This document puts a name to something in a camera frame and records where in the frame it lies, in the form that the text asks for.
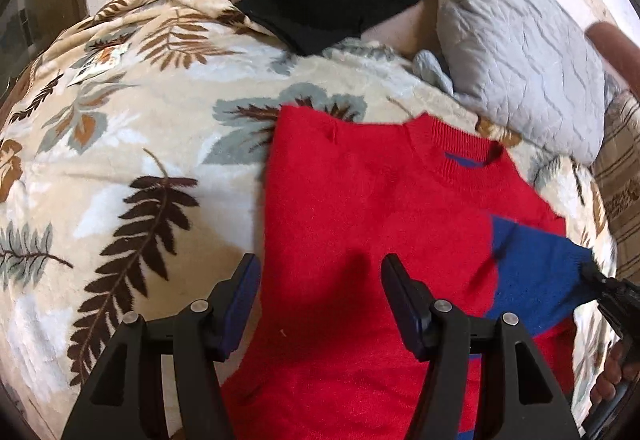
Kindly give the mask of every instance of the human hand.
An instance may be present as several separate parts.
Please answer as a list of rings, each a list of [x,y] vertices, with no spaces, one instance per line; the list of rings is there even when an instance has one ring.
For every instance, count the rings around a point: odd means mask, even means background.
[[[598,375],[596,383],[591,389],[590,398],[594,406],[603,399],[612,400],[616,396],[615,385],[623,378],[629,381],[635,380],[638,373],[640,373],[640,362],[630,364],[624,368],[620,367],[622,353],[622,341],[618,341],[607,356],[607,360],[604,362],[604,370]]]

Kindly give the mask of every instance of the striped fabric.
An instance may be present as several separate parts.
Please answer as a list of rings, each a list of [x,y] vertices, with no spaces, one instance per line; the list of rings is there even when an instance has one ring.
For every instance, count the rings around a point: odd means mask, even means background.
[[[630,91],[607,110],[605,135],[593,164],[618,244],[618,278],[640,282],[640,102]]]

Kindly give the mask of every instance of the metal screw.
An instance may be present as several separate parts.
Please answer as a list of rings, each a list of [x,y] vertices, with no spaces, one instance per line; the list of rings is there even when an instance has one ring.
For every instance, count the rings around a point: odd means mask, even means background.
[[[511,312],[507,312],[505,315],[503,315],[502,320],[511,326],[515,326],[520,322],[520,319],[518,319],[518,316],[516,314],[512,314]]]
[[[438,312],[442,312],[443,314],[446,314],[447,312],[451,312],[451,309],[453,308],[453,306],[451,306],[451,303],[449,301],[447,301],[446,299],[438,299],[433,304],[433,307]]]
[[[135,312],[127,312],[122,316],[122,322],[126,325],[132,325],[135,323],[140,316]]]
[[[192,312],[206,312],[207,308],[209,308],[209,303],[207,303],[204,299],[198,299],[191,303],[191,311]]]

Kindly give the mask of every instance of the pillow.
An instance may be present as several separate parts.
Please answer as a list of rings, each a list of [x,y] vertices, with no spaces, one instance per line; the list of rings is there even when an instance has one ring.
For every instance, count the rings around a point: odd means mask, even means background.
[[[551,152],[595,160],[604,65],[556,0],[439,0],[437,32],[458,102]]]

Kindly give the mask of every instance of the sweater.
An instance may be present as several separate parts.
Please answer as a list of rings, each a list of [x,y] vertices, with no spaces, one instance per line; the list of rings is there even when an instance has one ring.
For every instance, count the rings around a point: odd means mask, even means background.
[[[351,124],[283,107],[266,172],[262,317],[223,397],[240,440],[404,438],[427,363],[404,349],[385,254],[467,314],[516,313],[563,390],[590,251],[504,148],[429,115]],[[470,360],[460,438],[471,438]]]

